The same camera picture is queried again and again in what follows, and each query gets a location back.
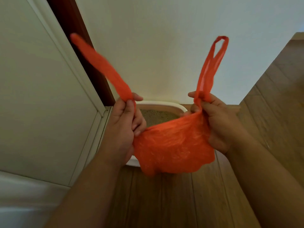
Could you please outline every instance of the orange plastic bag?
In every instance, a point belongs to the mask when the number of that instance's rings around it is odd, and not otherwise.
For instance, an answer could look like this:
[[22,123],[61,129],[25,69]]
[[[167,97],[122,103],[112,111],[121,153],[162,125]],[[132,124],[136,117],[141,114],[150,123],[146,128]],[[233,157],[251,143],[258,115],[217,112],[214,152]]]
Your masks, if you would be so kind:
[[[222,39],[224,40],[222,47],[214,57],[215,44]],[[129,86],[104,57],[79,35],[71,34],[71,40],[83,56],[114,85],[122,100],[133,99]],[[213,77],[224,57],[228,42],[226,36],[217,37],[203,65],[194,98],[194,103],[201,111],[148,127],[134,138],[134,155],[145,174],[153,176],[163,172],[195,172],[203,164],[214,161],[214,149],[208,144],[210,136],[208,118],[202,113],[201,100],[211,101]]]

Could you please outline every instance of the right hand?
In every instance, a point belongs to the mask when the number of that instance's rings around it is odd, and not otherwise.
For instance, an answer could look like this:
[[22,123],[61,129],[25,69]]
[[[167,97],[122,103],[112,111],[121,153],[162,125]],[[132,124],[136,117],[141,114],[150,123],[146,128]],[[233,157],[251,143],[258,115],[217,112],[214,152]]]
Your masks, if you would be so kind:
[[[195,92],[188,93],[189,97],[194,98]],[[209,144],[222,154],[231,149],[238,149],[244,145],[245,141],[251,139],[236,114],[228,109],[227,105],[216,96],[210,94],[211,103],[201,102],[203,110],[208,114],[211,134]],[[191,106],[191,113],[199,111],[197,105]]]

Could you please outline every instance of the wooden floor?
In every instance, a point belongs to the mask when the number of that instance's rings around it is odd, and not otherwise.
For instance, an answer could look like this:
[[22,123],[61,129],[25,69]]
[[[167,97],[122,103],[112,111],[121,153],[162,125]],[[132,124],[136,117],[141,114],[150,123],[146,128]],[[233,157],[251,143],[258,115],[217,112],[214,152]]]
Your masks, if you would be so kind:
[[[241,102],[239,119],[304,186],[304,41],[291,41]],[[229,162],[146,177],[124,167],[107,227],[260,227]]]

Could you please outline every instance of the left hand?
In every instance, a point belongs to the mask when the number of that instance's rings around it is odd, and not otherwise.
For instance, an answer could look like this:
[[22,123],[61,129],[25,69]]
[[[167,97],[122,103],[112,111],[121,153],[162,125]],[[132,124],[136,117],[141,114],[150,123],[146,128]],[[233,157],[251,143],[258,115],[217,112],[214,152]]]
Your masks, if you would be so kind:
[[[133,98],[135,101],[143,100],[135,93]],[[138,136],[145,129],[146,121],[138,108],[134,113],[133,101],[128,100],[125,103],[119,98],[113,106],[99,153],[105,161],[113,165],[125,165],[134,153],[134,136]]]

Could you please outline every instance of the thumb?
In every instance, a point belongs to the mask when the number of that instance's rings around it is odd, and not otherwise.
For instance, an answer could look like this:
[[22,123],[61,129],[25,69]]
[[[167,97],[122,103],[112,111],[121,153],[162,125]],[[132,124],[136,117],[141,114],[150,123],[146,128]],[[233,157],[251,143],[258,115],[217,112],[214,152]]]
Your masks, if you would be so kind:
[[209,115],[209,116],[214,116],[217,114],[217,112],[219,111],[220,107],[216,106],[216,105],[213,105],[213,104],[210,104],[208,102],[204,102],[202,104],[202,107],[204,109],[204,111],[206,111],[206,113]]
[[133,117],[134,117],[134,111],[135,111],[135,107],[134,107],[133,101],[128,100],[127,103],[126,103],[126,107],[124,109],[124,112],[121,115],[121,119],[127,120],[127,121],[130,122],[130,124],[132,124]]

